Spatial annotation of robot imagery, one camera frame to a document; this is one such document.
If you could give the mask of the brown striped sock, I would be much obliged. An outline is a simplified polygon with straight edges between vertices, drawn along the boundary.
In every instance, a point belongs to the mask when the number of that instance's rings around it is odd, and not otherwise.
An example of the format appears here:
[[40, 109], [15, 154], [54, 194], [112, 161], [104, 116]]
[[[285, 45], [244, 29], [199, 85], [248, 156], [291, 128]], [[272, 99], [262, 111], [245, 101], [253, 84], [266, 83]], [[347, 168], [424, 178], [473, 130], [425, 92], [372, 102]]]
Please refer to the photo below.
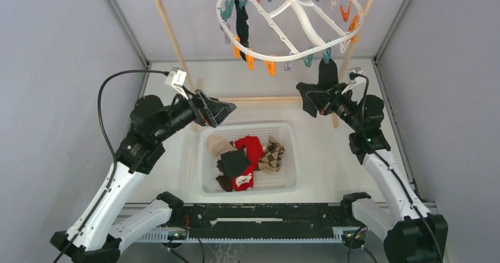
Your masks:
[[219, 175], [216, 177], [216, 181], [218, 182], [221, 189], [224, 190], [225, 192], [233, 191], [232, 178], [230, 178], [229, 176]]

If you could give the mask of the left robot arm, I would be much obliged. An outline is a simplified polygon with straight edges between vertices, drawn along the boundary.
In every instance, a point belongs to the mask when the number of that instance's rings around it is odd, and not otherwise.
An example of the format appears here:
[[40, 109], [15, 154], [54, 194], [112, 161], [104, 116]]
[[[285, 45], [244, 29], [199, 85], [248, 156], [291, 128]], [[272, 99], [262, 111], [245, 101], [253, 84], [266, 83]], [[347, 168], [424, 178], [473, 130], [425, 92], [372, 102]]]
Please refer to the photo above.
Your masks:
[[164, 154], [163, 142], [190, 125], [218, 127], [236, 105], [196, 90], [177, 94], [165, 106], [155, 95], [136, 101], [131, 128], [117, 149], [109, 173], [95, 197], [73, 226], [56, 232], [50, 242], [72, 262], [117, 262], [120, 255], [153, 228], [176, 226], [185, 216], [183, 201], [164, 192], [122, 222], [124, 204]]

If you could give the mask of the santa pattern dark sock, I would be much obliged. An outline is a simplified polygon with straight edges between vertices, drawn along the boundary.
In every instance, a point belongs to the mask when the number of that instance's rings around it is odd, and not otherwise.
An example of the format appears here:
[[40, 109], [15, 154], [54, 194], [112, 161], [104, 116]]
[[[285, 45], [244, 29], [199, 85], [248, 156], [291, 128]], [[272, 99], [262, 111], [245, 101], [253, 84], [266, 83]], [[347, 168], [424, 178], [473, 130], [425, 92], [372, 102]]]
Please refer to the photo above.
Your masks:
[[248, 25], [248, 14], [245, 6], [240, 6], [240, 1], [235, 0], [236, 8], [236, 34], [239, 37], [239, 42], [245, 48], [249, 47], [249, 25]]

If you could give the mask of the red sock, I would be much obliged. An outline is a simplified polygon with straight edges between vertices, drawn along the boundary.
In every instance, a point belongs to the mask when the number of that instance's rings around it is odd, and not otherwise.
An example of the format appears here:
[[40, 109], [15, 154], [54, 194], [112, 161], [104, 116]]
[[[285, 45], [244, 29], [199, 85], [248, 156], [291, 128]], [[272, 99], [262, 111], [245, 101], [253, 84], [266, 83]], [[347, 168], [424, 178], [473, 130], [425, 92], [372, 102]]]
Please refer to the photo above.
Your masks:
[[232, 187], [235, 191], [244, 191], [254, 187], [255, 165], [250, 164], [241, 175], [232, 179]]
[[233, 145], [238, 150], [246, 150], [246, 156], [250, 163], [258, 167], [258, 163], [264, 155], [264, 150], [258, 137], [245, 136], [244, 138], [234, 141]]

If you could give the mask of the black sock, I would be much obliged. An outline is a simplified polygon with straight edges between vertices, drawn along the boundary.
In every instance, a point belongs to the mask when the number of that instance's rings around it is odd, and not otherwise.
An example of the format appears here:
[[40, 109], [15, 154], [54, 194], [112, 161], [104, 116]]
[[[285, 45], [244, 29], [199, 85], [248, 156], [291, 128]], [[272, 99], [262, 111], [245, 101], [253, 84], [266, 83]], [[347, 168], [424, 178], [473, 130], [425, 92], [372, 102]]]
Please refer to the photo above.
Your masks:
[[244, 150], [234, 150], [221, 154], [216, 167], [223, 175], [233, 179], [243, 174], [250, 164]]
[[295, 86], [302, 98], [302, 109], [313, 118], [316, 118], [318, 114], [317, 107], [322, 108], [324, 102], [311, 97], [311, 93], [329, 90], [336, 84], [338, 84], [337, 64], [331, 58], [327, 63], [321, 59], [318, 66], [318, 82], [316, 84], [300, 82]]

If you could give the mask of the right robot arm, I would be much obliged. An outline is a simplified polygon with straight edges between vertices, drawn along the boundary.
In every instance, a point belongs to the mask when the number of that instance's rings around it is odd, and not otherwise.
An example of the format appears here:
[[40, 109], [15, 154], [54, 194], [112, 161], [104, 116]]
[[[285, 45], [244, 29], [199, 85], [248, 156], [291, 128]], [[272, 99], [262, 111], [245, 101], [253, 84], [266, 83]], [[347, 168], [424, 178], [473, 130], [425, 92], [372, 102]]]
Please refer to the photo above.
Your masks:
[[344, 197], [343, 222], [361, 222], [377, 235], [389, 262], [443, 262], [448, 223], [442, 215], [431, 213], [400, 174], [381, 130], [383, 100], [364, 93], [355, 102], [345, 83], [331, 88], [298, 83], [296, 88], [304, 111], [313, 117], [335, 114], [353, 130], [350, 150], [372, 176], [389, 208], [383, 211], [366, 193], [352, 193]]

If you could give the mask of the beige sock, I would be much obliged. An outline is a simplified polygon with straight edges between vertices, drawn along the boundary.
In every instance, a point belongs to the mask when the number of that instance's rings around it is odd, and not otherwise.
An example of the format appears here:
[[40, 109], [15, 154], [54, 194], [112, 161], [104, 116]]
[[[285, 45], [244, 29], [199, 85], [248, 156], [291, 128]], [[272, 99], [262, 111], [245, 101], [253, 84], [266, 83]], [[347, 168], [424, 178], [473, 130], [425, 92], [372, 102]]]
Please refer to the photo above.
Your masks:
[[236, 148], [231, 142], [223, 139], [217, 134], [211, 134], [206, 139], [207, 152], [218, 160], [221, 160], [221, 155], [227, 152], [235, 151]]

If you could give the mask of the argyle brown sock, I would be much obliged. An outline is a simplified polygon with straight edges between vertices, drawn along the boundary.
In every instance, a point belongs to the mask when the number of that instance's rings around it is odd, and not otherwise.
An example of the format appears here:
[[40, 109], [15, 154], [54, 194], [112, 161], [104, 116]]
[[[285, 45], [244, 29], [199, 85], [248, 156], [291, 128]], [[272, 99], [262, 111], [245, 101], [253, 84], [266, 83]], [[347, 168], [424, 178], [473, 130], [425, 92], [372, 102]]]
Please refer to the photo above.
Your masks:
[[269, 136], [264, 155], [259, 159], [258, 169], [268, 174], [279, 172], [282, 168], [284, 153], [284, 146], [274, 137]]

